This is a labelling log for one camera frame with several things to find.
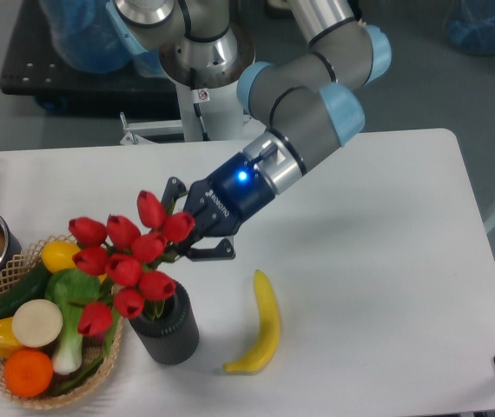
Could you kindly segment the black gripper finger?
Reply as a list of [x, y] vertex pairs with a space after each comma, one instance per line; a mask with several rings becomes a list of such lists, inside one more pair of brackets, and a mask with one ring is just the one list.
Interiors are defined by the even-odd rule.
[[181, 257], [190, 261], [227, 261], [236, 256], [234, 238], [223, 237], [213, 248], [185, 248], [180, 252]]
[[161, 198], [161, 204], [166, 209], [166, 213], [172, 214], [177, 200], [186, 194], [186, 185], [175, 176], [169, 177]]

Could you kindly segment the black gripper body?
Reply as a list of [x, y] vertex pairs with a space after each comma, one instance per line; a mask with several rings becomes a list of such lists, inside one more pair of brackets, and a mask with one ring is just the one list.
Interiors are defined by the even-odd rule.
[[191, 239], [235, 235], [275, 193], [261, 173], [237, 153], [206, 178], [193, 182], [183, 210], [195, 219]]

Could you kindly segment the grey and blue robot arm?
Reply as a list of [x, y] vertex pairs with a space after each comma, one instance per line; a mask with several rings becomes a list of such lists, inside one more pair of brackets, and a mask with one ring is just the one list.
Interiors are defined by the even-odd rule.
[[246, 116], [264, 132], [206, 178], [170, 178], [162, 198], [179, 198], [195, 221], [164, 261], [234, 257], [242, 223], [343, 147], [363, 128], [354, 91], [386, 72], [392, 50], [377, 27], [363, 25], [346, 1], [292, 1], [309, 52], [274, 66], [232, 24], [226, 1], [109, 1], [109, 19], [128, 51], [157, 51], [176, 88], [188, 141], [236, 139]]

